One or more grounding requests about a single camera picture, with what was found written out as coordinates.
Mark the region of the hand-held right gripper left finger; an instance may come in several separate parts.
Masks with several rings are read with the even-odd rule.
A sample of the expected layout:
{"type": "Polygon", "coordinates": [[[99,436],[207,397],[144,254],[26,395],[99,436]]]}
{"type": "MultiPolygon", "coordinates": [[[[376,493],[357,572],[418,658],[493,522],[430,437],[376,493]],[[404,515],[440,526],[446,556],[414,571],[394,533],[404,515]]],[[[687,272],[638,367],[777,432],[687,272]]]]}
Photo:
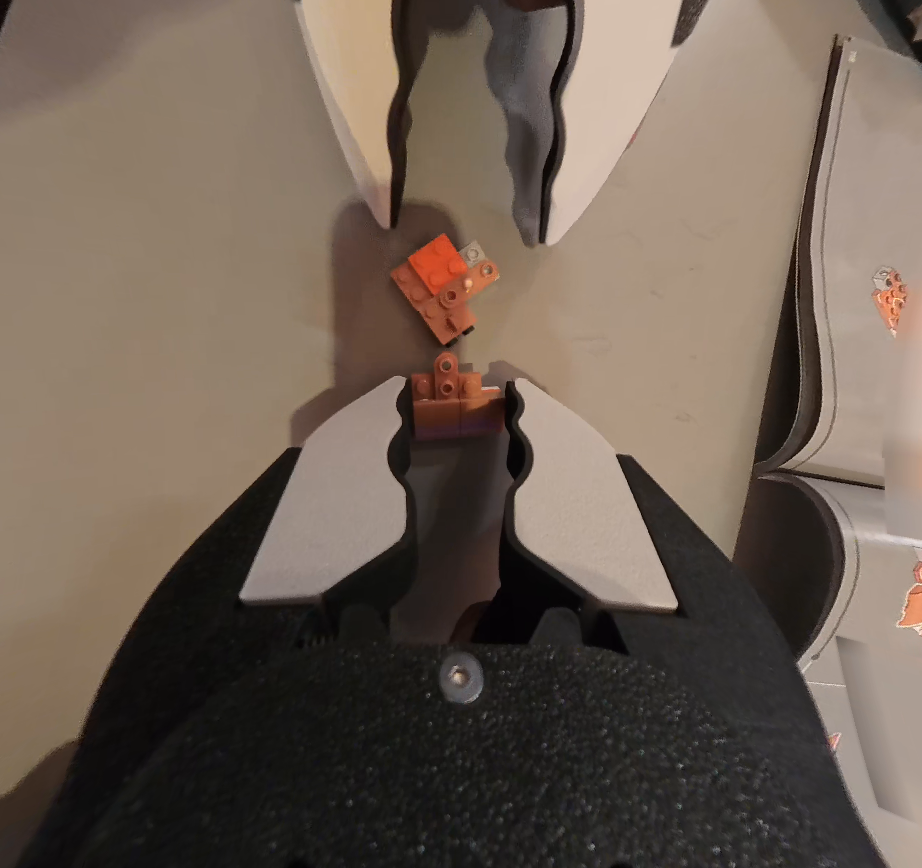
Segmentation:
{"type": "Polygon", "coordinates": [[[409,379],[308,436],[239,593],[247,605],[395,605],[417,570],[409,379]]]}

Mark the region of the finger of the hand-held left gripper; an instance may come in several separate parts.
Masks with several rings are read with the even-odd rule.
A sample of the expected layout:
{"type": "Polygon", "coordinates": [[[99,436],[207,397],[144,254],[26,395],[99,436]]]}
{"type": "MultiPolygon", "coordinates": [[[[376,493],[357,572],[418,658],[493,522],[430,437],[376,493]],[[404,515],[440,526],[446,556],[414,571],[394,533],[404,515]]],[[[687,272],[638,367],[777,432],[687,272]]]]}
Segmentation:
{"type": "Polygon", "coordinates": [[[409,94],[416,78],[409,0],[296,0],[315,79],[352,177],[386,229],[407,175],[409,94]]]}
{"type": "Polygon", "coordinates": [[[564,0],[567,31],[549,101],[539,241],[554,245],[605,184],[677,53],[683,0],[564,0]]]}

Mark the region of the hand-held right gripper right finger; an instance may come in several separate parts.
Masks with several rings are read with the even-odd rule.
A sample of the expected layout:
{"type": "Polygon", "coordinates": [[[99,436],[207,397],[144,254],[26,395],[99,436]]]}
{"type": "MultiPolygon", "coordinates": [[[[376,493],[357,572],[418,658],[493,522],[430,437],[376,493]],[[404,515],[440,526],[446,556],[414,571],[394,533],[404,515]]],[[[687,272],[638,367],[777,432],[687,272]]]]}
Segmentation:
{"type": "Polygon", "coordinates": [[[607,610],[675,612],[678,599],[606,438],[531,381],[508,387],[514,471],[510,539],[582,599],[607,610]]]}

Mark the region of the brown sloped brick assembly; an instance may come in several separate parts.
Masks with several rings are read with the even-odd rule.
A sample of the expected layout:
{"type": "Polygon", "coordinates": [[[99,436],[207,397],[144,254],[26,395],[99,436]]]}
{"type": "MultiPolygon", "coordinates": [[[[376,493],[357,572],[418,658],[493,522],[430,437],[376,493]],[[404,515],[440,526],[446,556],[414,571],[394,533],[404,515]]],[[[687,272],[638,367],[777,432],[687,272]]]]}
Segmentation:
{"type": "Polygon", "coordinates": [[[410,378],[413,434],[419,442],[498,434],[504,426],[504,393],[484,387],[477,372],[459,369],[455,355],[440,353],[428,373],[410,378]]]}

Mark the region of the orange brick plate assembly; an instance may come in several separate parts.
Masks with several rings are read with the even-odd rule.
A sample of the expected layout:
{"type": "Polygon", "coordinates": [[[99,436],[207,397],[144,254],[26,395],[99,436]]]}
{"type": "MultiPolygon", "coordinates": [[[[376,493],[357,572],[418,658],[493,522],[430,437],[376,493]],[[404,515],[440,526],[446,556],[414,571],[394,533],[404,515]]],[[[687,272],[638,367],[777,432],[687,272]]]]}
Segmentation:
{"type": "Polygon", "coordinates": [[[477,242],[456,249],[441,234],[390,275],[433,336],[450,349],[474,330],[470,302],[500,279],[500,270],[477,242]]]}

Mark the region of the grey desk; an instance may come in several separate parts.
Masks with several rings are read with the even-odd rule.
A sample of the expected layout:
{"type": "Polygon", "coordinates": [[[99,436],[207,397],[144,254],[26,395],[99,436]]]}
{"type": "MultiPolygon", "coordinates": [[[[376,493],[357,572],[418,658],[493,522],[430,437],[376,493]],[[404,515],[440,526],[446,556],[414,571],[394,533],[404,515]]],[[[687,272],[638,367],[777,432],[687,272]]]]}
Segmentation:
{"type": "Polygon", "coordinates": [[[2,30],[2,866],[121,639],[196,537],[364,390],[431,360],[386,271],[501,265],[462,350],[529,375],[732,554],[836,34],[880,0],[710,0],[634,144],[529,249],[497,90],[514,15],[417,0],[407,206],[379,231],[289,0],[13,0],[2,30]]]}

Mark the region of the grey instruction booklet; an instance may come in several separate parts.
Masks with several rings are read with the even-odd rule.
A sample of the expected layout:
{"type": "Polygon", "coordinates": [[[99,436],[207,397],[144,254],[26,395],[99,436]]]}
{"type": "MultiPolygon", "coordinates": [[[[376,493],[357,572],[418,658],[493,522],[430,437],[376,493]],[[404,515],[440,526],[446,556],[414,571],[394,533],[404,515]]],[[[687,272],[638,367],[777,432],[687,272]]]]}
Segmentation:
{"type": "Polygon", "coordinates": [[[734,560],[887,858],[920,850],[920,65],[836,42],[734,560]]]}

